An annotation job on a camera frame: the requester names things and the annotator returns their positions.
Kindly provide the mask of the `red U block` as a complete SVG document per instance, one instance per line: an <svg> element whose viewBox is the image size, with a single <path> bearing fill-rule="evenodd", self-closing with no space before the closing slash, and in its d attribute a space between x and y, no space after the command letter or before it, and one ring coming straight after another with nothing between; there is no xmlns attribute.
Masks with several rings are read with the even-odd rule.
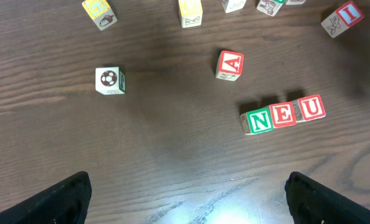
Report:
<svg viewBox="0 0 370 224"><path fill-rule="evenodd" d="M326 116L320 95L311 95L292 101L297 123L313 121Z"/></svg>

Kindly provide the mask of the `green N block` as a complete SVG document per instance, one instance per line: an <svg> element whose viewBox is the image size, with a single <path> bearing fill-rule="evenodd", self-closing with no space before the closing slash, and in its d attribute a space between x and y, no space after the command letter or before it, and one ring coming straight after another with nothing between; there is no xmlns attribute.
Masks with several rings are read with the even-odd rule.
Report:
<svg viewBox="0 0 370 224"><path fill-rule="evenodd" d="M274 129L272 116L268 108L243 113L240 116L240 121L245 135L266 133Z"/></svg>

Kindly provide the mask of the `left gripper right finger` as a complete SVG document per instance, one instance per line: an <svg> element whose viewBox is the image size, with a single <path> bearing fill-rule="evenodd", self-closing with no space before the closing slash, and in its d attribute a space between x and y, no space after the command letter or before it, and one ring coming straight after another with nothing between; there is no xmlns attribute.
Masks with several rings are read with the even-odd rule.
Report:
<svg viewBox="0 0 370 224"><path fill-rule="evenodd" d="M370 223L370 210L300 172L285 184L286 200L295 224Z"/></svg>

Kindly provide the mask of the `red E block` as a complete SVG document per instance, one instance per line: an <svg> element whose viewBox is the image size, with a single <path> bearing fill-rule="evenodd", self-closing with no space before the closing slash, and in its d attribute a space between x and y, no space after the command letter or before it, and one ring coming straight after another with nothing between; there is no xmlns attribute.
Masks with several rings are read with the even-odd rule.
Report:
<svg viewBox="0 0 370 224"><path fill-rule="evenodd" d="M296 125L296 116L292 102L276 103L268 106L274 128Z"/></svg>

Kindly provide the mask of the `red I block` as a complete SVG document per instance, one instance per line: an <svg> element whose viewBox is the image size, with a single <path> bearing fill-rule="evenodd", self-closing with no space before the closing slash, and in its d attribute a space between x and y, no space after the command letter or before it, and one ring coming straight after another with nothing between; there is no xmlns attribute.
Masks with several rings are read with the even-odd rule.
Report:
<svg viewBox="0 0 370 224"><path fill-rule="evenodd" d="M348 1L321 22L321 26L335 38L364 18L363 12L354 1Z"/></svg>

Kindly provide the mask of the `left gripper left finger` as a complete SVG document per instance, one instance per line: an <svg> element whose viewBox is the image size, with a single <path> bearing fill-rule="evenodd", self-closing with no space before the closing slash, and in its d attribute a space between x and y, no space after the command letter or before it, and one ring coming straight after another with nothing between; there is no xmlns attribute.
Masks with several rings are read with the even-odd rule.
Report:
<svg viewBox="0 0 370 224"><path fill-rule="evenodd" d="M87 172L80 171L0 213L0 224L84 224L92 196Z"/></svg>

